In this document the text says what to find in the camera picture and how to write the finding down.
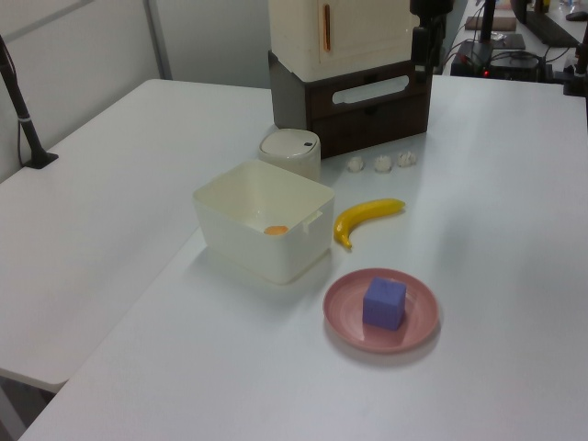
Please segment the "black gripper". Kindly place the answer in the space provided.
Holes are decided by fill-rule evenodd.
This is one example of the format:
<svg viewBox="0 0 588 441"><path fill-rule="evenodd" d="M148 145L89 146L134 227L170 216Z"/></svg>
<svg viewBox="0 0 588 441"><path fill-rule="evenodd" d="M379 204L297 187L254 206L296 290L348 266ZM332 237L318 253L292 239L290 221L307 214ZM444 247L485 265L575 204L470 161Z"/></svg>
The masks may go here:
<svg viewBox="0 0 588 441"><path fill-rule="evenodd" d="M429 27L438 17L444 17L453 10L453 0L411 0L410 12L419 18L419 26L413 29L411 61L414 67L415 81L426 82ZM439 25L431 33L430 62L440 62L443 43L446 37L446 25Z"/></svg>

